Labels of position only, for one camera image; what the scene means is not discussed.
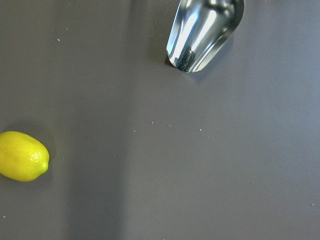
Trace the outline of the shiny metal scoop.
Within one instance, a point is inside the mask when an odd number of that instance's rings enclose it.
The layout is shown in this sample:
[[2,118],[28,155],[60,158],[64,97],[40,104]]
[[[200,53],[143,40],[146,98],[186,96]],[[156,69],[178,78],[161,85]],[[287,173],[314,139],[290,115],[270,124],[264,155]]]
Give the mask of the shiny metal scoop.
[[181,0],[166,45],[172,66],[185,73],[203,70],[237,29],[244,12],[243,0]]

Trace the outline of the yellow lemon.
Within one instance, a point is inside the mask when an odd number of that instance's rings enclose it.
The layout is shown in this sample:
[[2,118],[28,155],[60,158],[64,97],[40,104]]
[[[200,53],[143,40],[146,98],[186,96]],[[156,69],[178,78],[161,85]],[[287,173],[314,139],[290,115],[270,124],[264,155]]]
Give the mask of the yellow lemon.
[[18,131],[0,134],[0,174],[20,182],[30,182],[46,173],[50,155],[37,139]]

